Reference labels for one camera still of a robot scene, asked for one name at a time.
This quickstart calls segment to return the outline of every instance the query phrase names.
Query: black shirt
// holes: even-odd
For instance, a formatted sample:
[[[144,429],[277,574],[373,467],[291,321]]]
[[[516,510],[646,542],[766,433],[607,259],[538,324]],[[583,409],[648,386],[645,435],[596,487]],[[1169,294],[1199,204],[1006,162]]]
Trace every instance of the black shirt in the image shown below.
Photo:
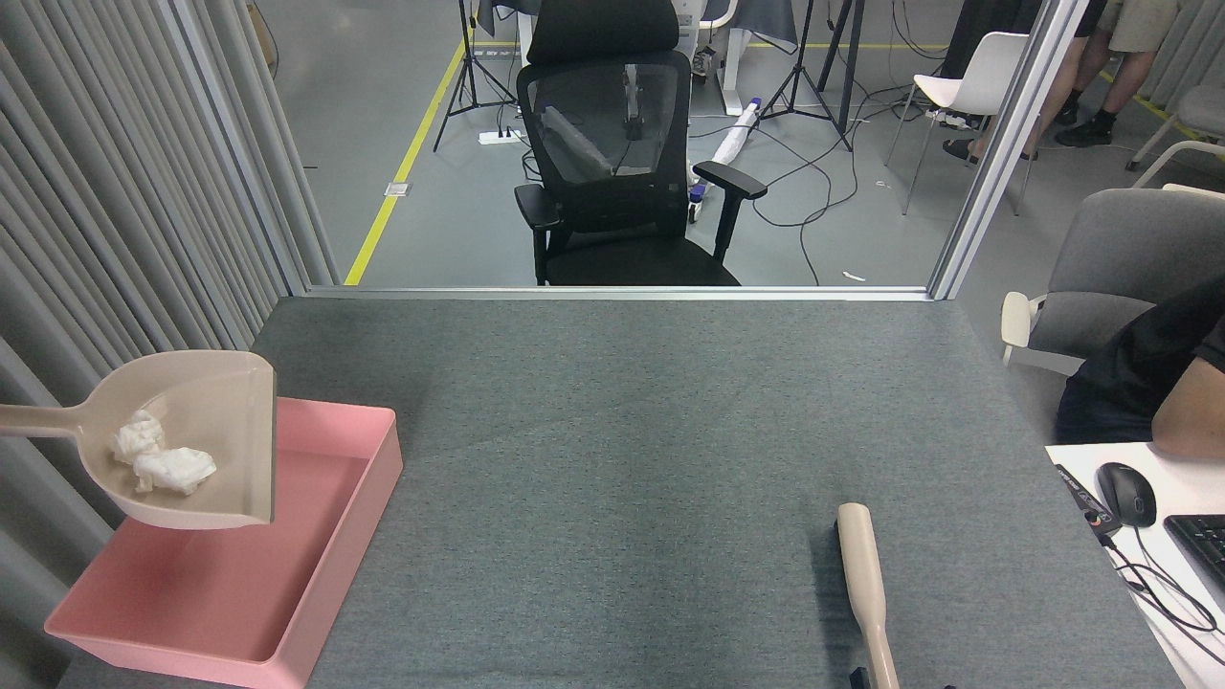
[[[1199,357],[1225,371],[1225,276],[1153,306],[1068,379],[1058,443],[1152,440],[1153,416]]]

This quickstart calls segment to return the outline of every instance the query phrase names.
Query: chair armrest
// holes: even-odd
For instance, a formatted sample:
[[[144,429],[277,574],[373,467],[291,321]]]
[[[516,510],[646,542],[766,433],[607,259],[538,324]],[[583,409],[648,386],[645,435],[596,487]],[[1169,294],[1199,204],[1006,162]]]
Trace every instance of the chair armrest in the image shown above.
[[[1000,340],[1009,347],[1029,347],[1029,332],[1042,297],[1030,299],[1020,292],[1009,292],[1000,308]]]
[[[766,195],[768,188],[753,179],[752,177],[723,163],[717,163],[714,161],[703,161],[693,166],[693,172],[696,172],[702,179],[708,179],[723,190],[739,196],[741,199],[761,199]]]
[[[514,202],[519,205],[523,219],[534,230],[554,229],[561,224],[561,218],[557,216],[557,204],[539,184],[516,186]]]
[[[1191,194],[1199,194],[1200,196],[1209,196],[1213,199],[1225,199],[1225,194],[1220,191],[1212,191],[1209,189],[1199,189],[1198,186],[1187,186],[1185,184],[1166,184],[1161,189],[1166,191],[1189,191]]]

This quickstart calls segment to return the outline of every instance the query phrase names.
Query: person's arm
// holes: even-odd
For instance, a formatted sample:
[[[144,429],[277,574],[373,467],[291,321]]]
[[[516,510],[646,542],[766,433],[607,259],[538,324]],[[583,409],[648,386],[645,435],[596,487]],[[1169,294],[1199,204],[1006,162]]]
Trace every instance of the person's arm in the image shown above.
[[[1153,417],[1164,452],[1225,459],[1225,373],[1196,358]]]

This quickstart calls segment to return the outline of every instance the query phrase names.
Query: black office chair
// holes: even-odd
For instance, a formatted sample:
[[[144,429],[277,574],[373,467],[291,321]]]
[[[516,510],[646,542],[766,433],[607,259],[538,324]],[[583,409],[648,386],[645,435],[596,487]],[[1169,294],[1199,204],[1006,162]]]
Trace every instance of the black office chair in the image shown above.
[[[669,0],[544,0],[518,77],[544,185],[514,189],[539,284],[735,286],[723,266],[740,202],[766,186],[693,167],[724,189],[714,255],[685,239],[690,60]]]

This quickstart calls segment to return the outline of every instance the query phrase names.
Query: gray curtain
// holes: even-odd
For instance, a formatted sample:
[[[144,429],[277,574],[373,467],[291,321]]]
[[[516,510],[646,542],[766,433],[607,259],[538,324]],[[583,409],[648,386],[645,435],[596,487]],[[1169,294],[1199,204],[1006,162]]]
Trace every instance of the gray curtain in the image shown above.
[[[1225,83],[1225,0],[1181,0],[1139,94],[1169,109],[1200,83]]]
[[[0,403],[136,357],[246,348],[337,271],[245,2],[0,1]],[[0,438],[0,687],[54,687],[43,620],[121,514],[64,440]]]

